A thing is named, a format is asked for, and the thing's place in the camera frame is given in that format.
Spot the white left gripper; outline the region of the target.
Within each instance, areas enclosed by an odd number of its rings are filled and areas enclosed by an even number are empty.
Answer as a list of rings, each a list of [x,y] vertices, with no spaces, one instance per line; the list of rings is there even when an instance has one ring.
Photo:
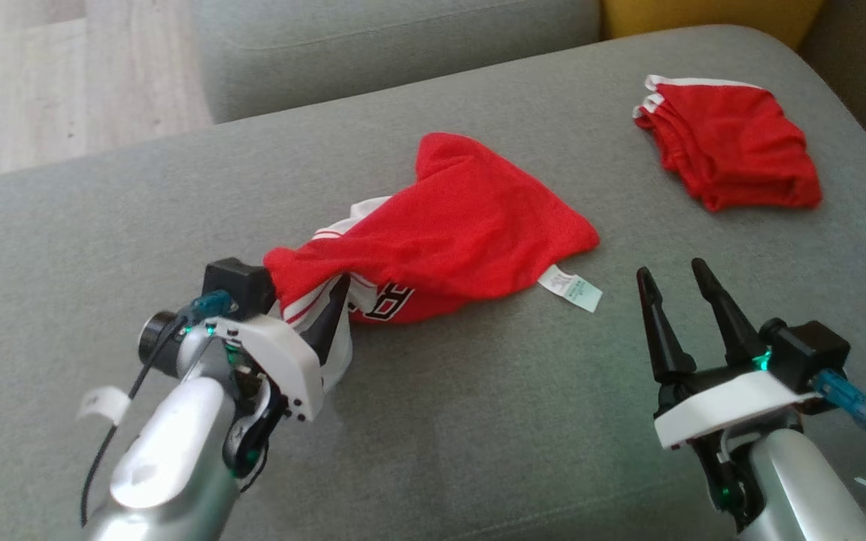
[[[319,362],[328,361],[349,290],[350,275],[340,275],[326,289],[326,305],[303,331],[303,339],[271,316],[206,321],[206,377],[219,394],[219,410],[207,436],[207,464],[227,476],[246,476],[278,425],[316,417],[324,400]],[[264,374],[254,398],[247,398],[237,383],[229,345],[236,347],[241,361],[251,360],[254,372]]]

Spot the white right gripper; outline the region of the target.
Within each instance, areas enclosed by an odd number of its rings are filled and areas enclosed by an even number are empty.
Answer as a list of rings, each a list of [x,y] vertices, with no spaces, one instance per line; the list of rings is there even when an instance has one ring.
[[[722,287],[705,260],[691,268],[701,297],[710,305],[729,366],[695,372],[663,310],[663,297],[649,268],[636,273],[643,326],[653,379],[660,383],[659,411],[653,427],[664,449],[693,446],[719,451],[724,431],[743,427],[788,407],[818,400],[817,391],[791,390],[769,370],[769,346]]]

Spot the red and white jersey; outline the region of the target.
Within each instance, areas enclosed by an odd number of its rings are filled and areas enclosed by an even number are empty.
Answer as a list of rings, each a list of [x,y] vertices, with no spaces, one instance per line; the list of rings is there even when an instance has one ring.
[[[332,288],[350,278],[326,389],[350,366],[350,323],[409,325],[505,298],[601,242],[581,213],[473,138],[426,134],[415,172],[413,185],[358,202],[302,246],[262,260],[296,330],[312,328]]]

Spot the folded red garment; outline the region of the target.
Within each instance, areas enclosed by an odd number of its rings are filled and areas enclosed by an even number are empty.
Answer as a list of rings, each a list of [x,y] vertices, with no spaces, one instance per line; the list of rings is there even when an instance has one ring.
[[[701,77],[646,77],[633,110],[661,167],[709,212],[735,207],[813,209],[822,202],[802,130],[770,90]]]

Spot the grey sofa seat cushion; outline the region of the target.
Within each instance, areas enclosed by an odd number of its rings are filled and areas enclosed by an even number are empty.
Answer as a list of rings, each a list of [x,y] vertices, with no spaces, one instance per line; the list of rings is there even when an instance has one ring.
[[[805,133],[820,207],[705,211],[632,122],[650,74],[769,89]],[[699,367],[724,349],[694,257],[754,325],[845,337],[866,391],[866,133],[769,35],[639,35],[0,176],[0,541],[79,538],[107,424],[76,411],[132,384],[148,316],[198,295],[209,261],[258,261],[411,184],[429,132],[476,138],[590,220],[601,245],[564,268],[604,292],[597,311],[533,286],[357,328],[322,415],[280,425],[224,541],[731,538],[694,453],[657,442],[642,266]]]

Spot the grey sofa back cushion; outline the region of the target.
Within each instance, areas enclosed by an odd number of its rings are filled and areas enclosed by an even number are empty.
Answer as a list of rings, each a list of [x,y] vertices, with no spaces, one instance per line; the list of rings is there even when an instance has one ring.
[[[190,0],[223,123],[592,44],[599,0]]]

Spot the yellow cushion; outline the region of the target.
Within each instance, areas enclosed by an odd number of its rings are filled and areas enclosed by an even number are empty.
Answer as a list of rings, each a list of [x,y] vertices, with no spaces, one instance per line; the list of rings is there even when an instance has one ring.
[[[756,29],[795,50],[825,0],[599,0],[608,40],[704,25]]]

